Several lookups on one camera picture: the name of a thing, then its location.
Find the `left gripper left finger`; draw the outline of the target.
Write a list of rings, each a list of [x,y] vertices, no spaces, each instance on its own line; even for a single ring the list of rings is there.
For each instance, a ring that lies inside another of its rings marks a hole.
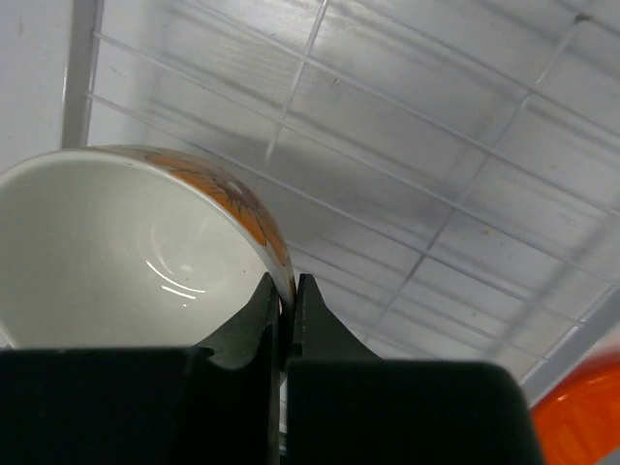
[[[279,298],[269,276],[192,347],[6,350],[5,464],[276,464]]]

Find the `floral ceramic bowl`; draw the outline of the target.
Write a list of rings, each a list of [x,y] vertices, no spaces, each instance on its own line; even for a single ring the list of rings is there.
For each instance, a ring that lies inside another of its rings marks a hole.
[[[191,346],[269,275],[295,309],[264,204],[202,157],[104,145],[1,175],[1,335],[11,349]]]

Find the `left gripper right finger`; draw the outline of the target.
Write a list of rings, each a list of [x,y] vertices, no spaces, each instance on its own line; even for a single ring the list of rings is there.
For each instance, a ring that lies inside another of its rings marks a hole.
[[[299,277],[290,360],[290,464],[542,464],[512,375],[480,361],[383,359]]]

